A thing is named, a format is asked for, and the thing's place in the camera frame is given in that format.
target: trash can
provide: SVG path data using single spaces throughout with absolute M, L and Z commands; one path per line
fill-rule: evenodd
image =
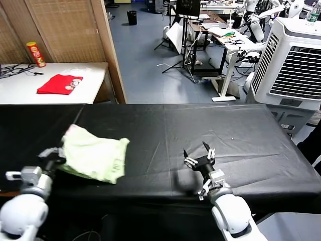
M 136 11 L 127 11 L 128 23 L 129 25 L 137 24 L 137 12 Z

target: white air cooler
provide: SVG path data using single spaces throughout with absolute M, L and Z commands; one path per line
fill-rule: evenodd
M 276 18 L 256 66 L 247 103 L 264 103 L 297 133 L 321 102 L 321 22 Z

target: water bottle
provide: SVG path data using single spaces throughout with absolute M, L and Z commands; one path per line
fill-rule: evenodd
M 313 6 L 313 9 L 306 15 L 306 25 L 313 26 L 321 12 L 321 0 Z

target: red t-shirt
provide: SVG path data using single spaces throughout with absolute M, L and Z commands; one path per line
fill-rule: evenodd
M 83 77 L 57 74 L 37 90 L 37 94 L 70 94 Z

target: tripod stand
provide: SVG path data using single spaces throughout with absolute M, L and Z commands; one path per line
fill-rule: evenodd
M 187 27 L 188 27 L 188 20 L 190 20 L 190 18 L 184 16 L 183 17 L 183 34 L 182 34 L 182 47 L 184 48 L 184 53 L 183 53 L 183 59 L 179 62 L 177 62 L 176 64 L 174 64 L 173 66 L 169 67 L 168 69 L 164 70 L 162 72 L 162 74 L 164 74 L 165 72 L 169 71 L 170 69 L 180 69 L 180 68 L 185 68 L 187 69 L 187 71 L 189 72 L 193 83 L 197 83 L 190 71 L 190 69 L 188 68 L 188 66 L 185 64 L 185 58 L 186 58 L 186 42 L 187 42 Z

